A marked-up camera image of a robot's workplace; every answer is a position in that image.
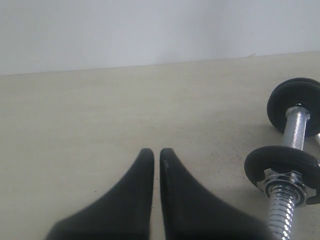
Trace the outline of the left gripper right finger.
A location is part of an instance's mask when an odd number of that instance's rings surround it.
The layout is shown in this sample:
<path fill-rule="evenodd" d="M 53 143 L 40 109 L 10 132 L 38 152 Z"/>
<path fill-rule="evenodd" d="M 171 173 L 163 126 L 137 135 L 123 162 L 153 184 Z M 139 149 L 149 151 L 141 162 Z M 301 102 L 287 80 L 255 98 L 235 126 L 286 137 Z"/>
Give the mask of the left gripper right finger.
<path fill-rule="evenodd" d="M 167 240 L 271 240 L 267 226 L 201 185 L 172 148 L 159 156 L 160 198 Z"/>

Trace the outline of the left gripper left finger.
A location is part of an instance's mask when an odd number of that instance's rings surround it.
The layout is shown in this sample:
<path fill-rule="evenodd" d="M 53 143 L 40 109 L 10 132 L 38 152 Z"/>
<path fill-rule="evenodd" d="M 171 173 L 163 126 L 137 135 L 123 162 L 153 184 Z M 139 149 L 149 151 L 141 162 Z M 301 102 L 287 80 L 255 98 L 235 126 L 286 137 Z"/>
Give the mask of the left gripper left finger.
<path fill-rule="evenodd" d="M 58 221 L 48 240 L 148 240 L 154 190 L 154 153 L 140 150 L 132 166 L 106 194 Z"/>

